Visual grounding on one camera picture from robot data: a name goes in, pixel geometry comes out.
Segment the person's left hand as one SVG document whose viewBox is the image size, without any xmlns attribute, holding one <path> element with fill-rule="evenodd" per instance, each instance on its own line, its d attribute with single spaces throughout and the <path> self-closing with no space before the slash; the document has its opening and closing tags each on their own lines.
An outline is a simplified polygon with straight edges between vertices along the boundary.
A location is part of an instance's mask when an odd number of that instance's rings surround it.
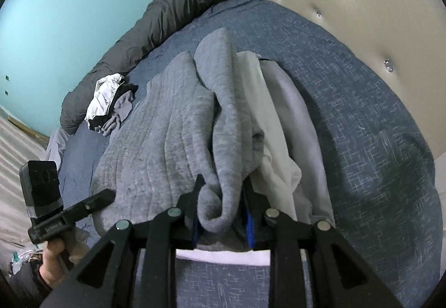
<svg viewBox="0 0 446 308">
<path fill-rule="evenodd" d="M 50 288 L 62 283 L 69 272 L 67 263 L 77 265 L 88 253 L 89 236 L 87 231 L 74 228 L 46 242 L 39 273 Z"/>
</svg>

